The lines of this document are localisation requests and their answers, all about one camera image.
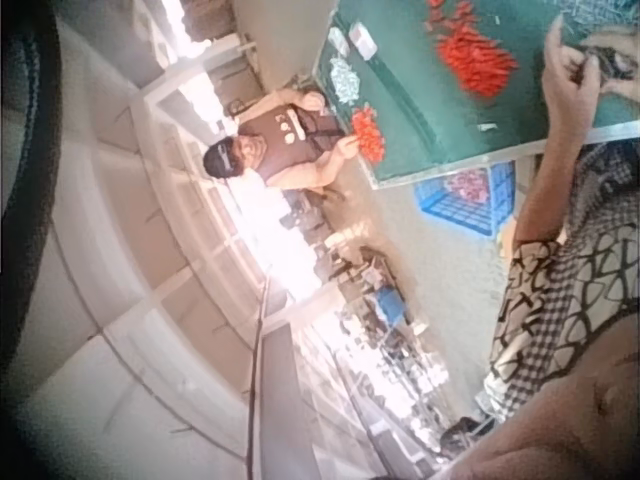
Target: table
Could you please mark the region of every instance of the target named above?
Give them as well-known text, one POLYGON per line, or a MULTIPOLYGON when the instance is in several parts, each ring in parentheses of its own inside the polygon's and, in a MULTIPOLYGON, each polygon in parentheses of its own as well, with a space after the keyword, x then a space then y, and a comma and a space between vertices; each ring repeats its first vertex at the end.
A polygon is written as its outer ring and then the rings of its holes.
MULTIPOLYGON (((455 6, 445 2, 444 10, 455 6)), ((377 44, 367 62, 350 44, 346 57, 360 77, 360 99, 377 112, 386 139, 384 161, 363 161, 374 188, 401 185, 490 163, 540 153, 547 133, 540 75, 544 37, 558 8, 545 0, 474 0, 481 33, 502 40, 520 68, 507 88, 491 100, 463 92, 438 58, 435 35, 428 35, 424 0, 342 0, 331 27, 348 38, 361 22, 377 44), (497 129, 480 131, 479 124, 497 129)), ((577 40, 566 28, 566 41, 577 40)), ((337 51, 328 41, 321 49, 314 77, 335 108, 342 126, 352 131, 353 106, 342 105, 330 80, 330 59, 337 51)), ((601 102, 589 142, 640 136, 640 109, 625 99, 601 102)))

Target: brown apron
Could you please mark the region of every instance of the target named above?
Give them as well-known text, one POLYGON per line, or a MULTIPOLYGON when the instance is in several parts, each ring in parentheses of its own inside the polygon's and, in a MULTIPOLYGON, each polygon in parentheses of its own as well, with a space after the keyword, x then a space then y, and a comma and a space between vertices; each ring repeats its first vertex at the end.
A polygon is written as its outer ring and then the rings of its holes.
POLYGON ((239 135, 261 135, 267 150, 256 172, 266 182, 286 168, 315 162, 344 135, 334 115, 293 105, 276 107, 243 123, 239 135))

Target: blue container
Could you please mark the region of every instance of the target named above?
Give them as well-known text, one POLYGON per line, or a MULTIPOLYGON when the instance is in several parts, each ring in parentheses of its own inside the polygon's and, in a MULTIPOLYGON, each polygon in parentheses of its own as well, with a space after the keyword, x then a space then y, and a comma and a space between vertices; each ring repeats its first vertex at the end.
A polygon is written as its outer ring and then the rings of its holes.
POLYGON ((516 169, 514 162, 486 168, 489 200, 485 204, 468 202, 449 193, 444 187, 444 176, 416 184, 414 193, 420 210, 483 237, 494 238, 513 213, 516 169))
POLYGON ((407 311, 407 306, 395 288, 382 287, 376 291, 375 296, 378 305, 380 305, 382 312, 387 317, 386 320, 389 326, 393 327, 402 320, 403 315, 407 311))

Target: patterned shirt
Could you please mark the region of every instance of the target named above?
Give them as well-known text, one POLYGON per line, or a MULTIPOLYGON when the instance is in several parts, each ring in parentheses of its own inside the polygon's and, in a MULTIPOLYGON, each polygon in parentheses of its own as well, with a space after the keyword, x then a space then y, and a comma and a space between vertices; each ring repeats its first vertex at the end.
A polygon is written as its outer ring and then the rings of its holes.
POLYGON ((504 421, 566 375, 611 325, 638 311, 638 142, 585 151, 568 239, 514 254, 484 388, 504 421))

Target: concrete floor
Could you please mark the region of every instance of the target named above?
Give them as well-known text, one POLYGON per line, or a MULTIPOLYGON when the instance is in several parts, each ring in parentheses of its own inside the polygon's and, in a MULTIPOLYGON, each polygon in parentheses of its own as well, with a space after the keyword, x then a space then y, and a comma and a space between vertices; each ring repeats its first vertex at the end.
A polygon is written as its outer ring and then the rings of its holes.
POLYGON ((327 208, 330 222, 350 246, 368 244, 389 257, 415 321, 429 327, 420 339, 449 370, 452 408, 471 413, 506 284, 498 245, 426 217, 412 186, 371 190, 357 162, 336 186, 348 207, 327 208))

